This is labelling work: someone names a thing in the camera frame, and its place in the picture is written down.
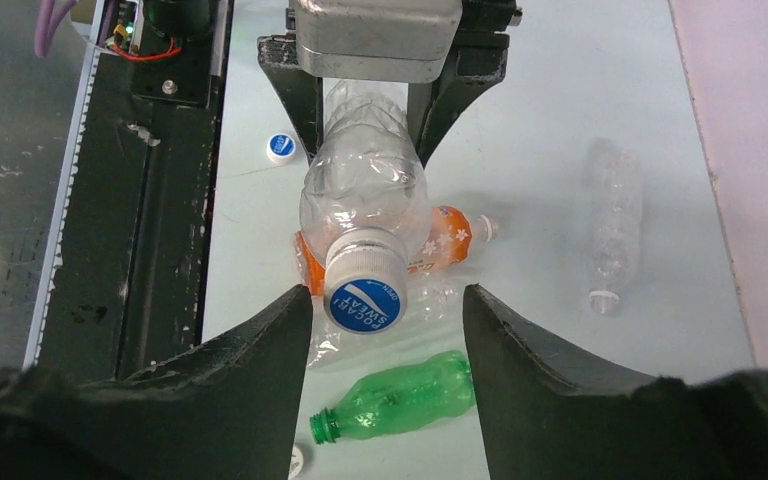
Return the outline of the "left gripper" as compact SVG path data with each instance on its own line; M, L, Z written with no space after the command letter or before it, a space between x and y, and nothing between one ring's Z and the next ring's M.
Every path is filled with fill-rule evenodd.
M521 21L515 0L462 1L460 29L466 31L456 34L440 76L408 89L408 129L423 165L469 106L505 79L510 37L490 32Z

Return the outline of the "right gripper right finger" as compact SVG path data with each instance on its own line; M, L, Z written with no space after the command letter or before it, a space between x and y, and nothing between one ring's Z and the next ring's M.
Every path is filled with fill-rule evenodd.
M768 479L768 369L649 376L476 284L463 327L494 479Z

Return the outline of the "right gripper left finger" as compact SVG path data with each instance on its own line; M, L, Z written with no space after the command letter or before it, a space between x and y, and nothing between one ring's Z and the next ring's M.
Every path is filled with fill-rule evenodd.
M285 479L311 326L297 285L124 380L0 368L0 479Z

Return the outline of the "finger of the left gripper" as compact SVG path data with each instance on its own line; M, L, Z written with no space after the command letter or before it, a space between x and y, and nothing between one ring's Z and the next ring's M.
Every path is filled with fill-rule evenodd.
M257 39L257 61L311 163L323 140L323 80L302 69L292 34Z

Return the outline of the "Pocari Sweat blue cap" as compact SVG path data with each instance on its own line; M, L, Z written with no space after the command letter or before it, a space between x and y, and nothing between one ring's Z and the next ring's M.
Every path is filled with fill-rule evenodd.
M324 277L324 309L334 324L355 334L380 333L399 322L406 307L402 241L379 228L353 229L334 240Z

